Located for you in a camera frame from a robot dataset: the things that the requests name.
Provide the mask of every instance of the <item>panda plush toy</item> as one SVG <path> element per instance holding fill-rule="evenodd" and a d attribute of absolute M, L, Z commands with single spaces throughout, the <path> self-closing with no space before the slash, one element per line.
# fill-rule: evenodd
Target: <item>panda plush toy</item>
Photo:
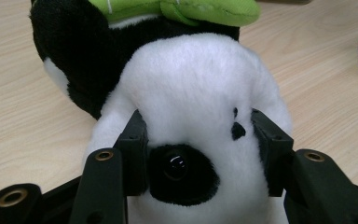
<path fill-rule="evenodd" d="M 236 4 L 242 14 L 228 10 Z M 272 75 L 238 42 L 257 16 L 250 0 L 33 1 L 48 74 L 98 120 L 85 158 L 112 147 L 135 110 L 146 123 L 149 189 L 128 198 L 129 223 L 287 223 L 282 199 L 269 198 L 252 110 L 287 133 L 292 123 Z"/>

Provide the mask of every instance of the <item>light wood surface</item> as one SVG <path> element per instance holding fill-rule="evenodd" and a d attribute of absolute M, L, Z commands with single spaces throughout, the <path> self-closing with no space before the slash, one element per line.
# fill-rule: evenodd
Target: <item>light wood surface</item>
<path fill-rule="evenodd" d="M 95 120 L 43 70 L 28 19 L 30 0 L 0 0 L 0 189 L 43 192 L 81 174 Z M 358 185 L 358 0 L 305 6 L 260 3 L 241 43 L 260 54 L 293 116 L 295 149 L 330 155 Z"/>

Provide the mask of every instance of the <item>green ribbon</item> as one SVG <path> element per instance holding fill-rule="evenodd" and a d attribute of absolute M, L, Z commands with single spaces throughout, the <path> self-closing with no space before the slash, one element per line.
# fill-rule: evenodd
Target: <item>green ribbon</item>
<path fill-rule="evenodd" d="M 256 21 L 260 8 L 255 0 L 89 0 L 111 22 L 159 14 L 174 21 L 196 26 L 209 21 L 227 26 L 243 26 Z"/>

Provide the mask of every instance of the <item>white plush head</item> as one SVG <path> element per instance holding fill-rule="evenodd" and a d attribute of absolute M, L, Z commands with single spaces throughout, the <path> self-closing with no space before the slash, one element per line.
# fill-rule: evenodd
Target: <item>white plush head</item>
<path fill-rule="evenodd" d="M 151 148 L 150 187 L 129 198 L 131 224 L 267 223 L 252 108 L 290 133 L 278 87 L 250 50 L 221 35 L 159 40 L 128 62 L 89 153 L 111 147 L 139 109 Z"/>

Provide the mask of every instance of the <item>white fur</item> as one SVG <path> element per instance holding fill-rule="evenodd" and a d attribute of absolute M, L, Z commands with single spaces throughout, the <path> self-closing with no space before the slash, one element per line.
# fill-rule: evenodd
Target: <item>white fur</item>
<path fill-rule="evenodd" d="M 239 111 L 235 119 L 234 107 Z M 278 86 L 252 51 L 222 35 L 159 40 L 141 47 L 128 62 L 103 107 L 86 157 L 111 147 L 139 109 L 149 146 L 191 145 L 211 160 L 221 183 L 210 201 L 193 206 L 163 203 L 149 192 L 129 198 L 131 224 L 285 223 L 282 200 L 268 197 L 252 108 L 291 132 Z M 230 131 L 234 121 L 247 132 L 237 141 Z"/>
<path fill-rule="evenodd" d="M 54 62 L 51 61 L 50 58 L 46 58 L 43 62 L 45 66 L 45 70 L 50 76 L 50 78 L 54 81 L 54 83 L 60 88 L 60 90 L 66 95 L 69 96 L 68 93 L 68 79 L 65 76 L 65 73 L 58 68 Z"/>

